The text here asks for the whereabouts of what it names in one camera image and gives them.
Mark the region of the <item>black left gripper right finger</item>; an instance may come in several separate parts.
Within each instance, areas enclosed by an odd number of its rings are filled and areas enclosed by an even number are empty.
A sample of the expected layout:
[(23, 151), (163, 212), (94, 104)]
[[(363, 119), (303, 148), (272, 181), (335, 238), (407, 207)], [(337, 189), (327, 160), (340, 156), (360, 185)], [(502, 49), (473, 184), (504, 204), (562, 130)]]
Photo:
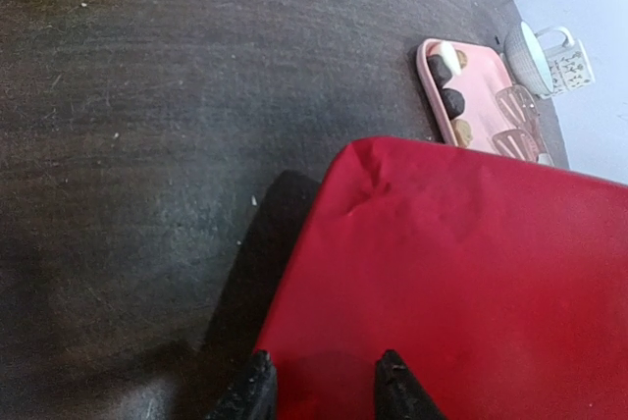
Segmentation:
[(375, 365), (375, 418), (445, 420), (408, 365), (388, 349)]

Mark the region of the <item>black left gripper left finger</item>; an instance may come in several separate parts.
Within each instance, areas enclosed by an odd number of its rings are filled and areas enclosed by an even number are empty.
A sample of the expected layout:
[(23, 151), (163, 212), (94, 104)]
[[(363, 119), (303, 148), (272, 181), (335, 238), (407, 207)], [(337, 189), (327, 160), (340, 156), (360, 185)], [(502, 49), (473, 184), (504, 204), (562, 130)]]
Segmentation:
[(252, 354), (207, 420), (271, 420), (277, 418), (278, 379), (266, 350)]

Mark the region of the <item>red tin lid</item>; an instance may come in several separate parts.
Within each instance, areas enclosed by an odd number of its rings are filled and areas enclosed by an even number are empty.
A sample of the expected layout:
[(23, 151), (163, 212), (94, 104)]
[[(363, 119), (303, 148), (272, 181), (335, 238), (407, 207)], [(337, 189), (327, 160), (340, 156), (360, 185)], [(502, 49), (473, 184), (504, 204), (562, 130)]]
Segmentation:
[(397, 351), (449, 419), (627, 415), (627, 189), (456, 147), (351, 142), (257, 347), (282, 419), (370, 419)]

